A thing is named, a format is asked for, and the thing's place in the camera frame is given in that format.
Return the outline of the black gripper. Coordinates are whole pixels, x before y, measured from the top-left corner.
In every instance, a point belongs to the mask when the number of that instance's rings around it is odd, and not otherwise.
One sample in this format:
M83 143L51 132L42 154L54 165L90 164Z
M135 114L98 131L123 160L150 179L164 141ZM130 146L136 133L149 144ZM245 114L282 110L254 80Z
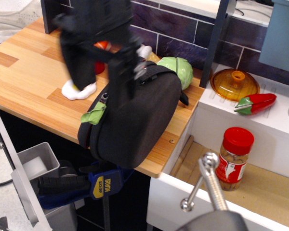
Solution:
M108 62L109 96L134 96L134 69L141 41L130 31L132 7L129 0L75 0L69 14L57 15L53 22L61 28L62 56L78 90L96 82L95 60ZM119 55L98 49L99 41L121 47Z

